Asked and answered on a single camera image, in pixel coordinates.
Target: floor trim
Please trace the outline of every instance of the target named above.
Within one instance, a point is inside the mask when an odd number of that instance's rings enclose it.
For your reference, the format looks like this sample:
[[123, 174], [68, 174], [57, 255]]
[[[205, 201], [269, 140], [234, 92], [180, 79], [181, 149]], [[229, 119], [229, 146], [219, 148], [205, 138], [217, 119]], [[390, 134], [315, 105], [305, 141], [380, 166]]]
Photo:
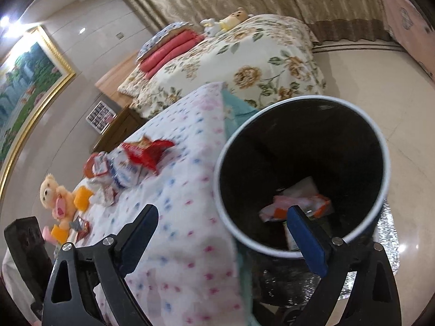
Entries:
[[389, 45], [382, 43], [345, 43], [332, 45], [319, 45], [313, 48], [313, 54], [321, 52], [344, 51], [344, 50], [387, 50], [406, 52], [400, 45]]

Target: blue gripper pad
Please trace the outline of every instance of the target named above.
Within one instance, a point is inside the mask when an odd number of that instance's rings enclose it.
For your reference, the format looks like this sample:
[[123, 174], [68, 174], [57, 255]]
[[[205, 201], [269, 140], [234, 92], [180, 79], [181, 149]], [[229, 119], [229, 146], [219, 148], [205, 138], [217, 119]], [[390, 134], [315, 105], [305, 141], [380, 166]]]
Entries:
[[292, 206], [288, 209], [287, 227], [293, 239], [301, 250], [310, 271], [323, 278], [328, 272], [326, 252], [323, 250], [322, 245], [316, 239], [308, 224], [310, 224], [309, 219], [299, 206]]

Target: painting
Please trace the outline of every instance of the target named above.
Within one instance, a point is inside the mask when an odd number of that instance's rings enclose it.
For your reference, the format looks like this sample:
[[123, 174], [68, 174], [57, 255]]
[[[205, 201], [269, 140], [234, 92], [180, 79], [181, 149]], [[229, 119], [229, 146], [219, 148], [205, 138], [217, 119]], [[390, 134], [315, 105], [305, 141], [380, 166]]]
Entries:
[[74, 71], [41, 26], [26, 32], [0, 65], [0, 198], [21, 147]]

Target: floral bedspread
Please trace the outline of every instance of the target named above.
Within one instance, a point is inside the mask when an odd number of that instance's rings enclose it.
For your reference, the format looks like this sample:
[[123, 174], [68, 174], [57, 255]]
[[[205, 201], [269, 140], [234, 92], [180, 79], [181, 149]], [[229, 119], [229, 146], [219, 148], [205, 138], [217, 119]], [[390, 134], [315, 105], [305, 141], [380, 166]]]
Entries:
[[321, 94], [325, 80], [313, 59], [314, 41], [298, 19], [254, 16], [174, 58], [150, 81], [136, 69], [119, 91], [136, 96], [131, 107], [144, 118], [216, 81], [227, 82], [233, 94], [257, 109], [298, 95]]

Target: black chair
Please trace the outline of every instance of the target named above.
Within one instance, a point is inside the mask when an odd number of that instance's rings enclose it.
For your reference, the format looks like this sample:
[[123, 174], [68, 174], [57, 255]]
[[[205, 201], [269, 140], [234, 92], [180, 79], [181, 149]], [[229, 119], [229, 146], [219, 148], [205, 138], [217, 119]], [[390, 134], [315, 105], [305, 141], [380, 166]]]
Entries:
[[15, 220], [5, 228], [4, 237], [18, 272], [35, 299], [30, 308], [41, 320], [53, 263], [45, 250], [38, 220], [36, 217]]

